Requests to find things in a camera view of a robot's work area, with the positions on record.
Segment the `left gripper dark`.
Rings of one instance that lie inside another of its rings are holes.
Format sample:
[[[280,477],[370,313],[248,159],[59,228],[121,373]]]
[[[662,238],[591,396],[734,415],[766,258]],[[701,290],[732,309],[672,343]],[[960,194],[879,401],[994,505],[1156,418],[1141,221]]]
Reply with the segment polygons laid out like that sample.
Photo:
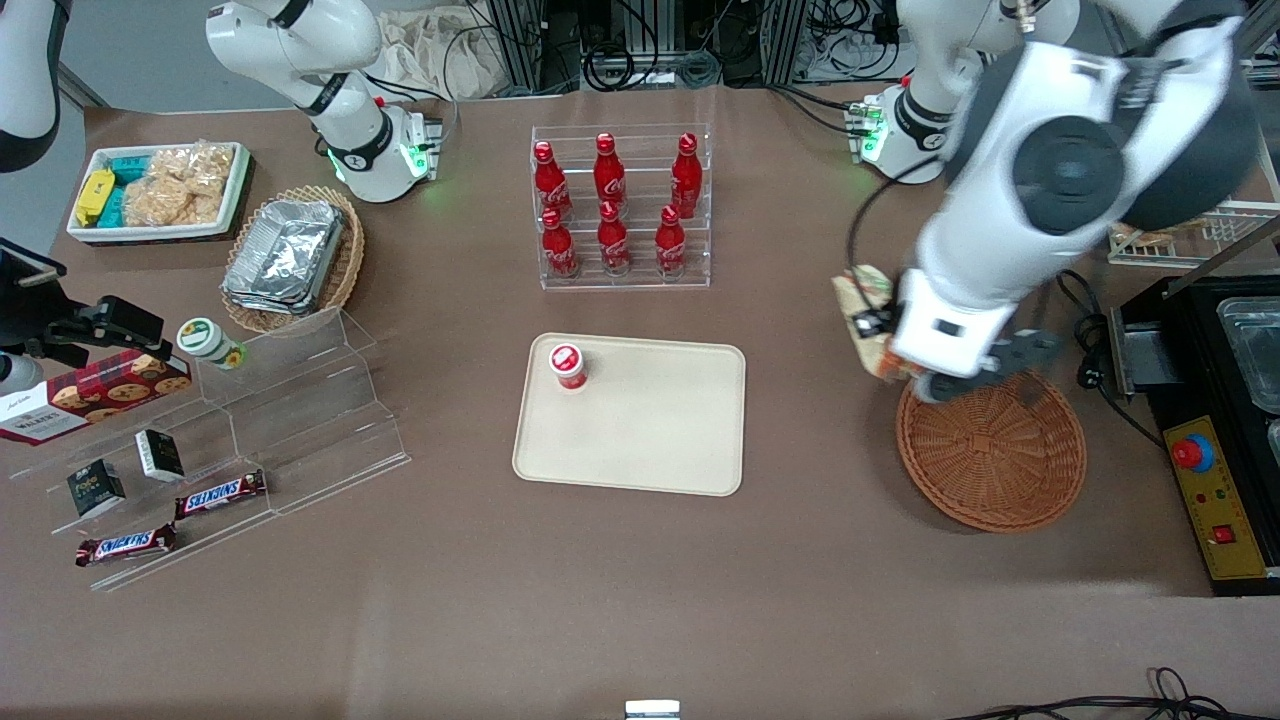
[[[892,334],[899,322],[895,305],[877,307],[873,313],[846,316],[854,334]],[[1052,333],[1016,333],[997,340],[979,361],[973,377],[925,372],[915,378],[915,398],[924,404],[946,404],[975,389],[998,386],[1011,377],[1047,366],[1059,354],[1061,340]]]

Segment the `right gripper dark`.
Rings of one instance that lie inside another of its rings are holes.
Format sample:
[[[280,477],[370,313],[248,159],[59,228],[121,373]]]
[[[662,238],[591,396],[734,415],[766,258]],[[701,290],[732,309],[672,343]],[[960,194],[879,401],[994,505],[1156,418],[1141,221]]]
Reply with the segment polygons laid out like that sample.
[[[81,369],[95,334],[127,347],[159,348],[166,342],[160,316],[120,297],[101,297],[96,306],[78,302],[61,287],[65,265],[5,238],[1,246],[3,351]]]

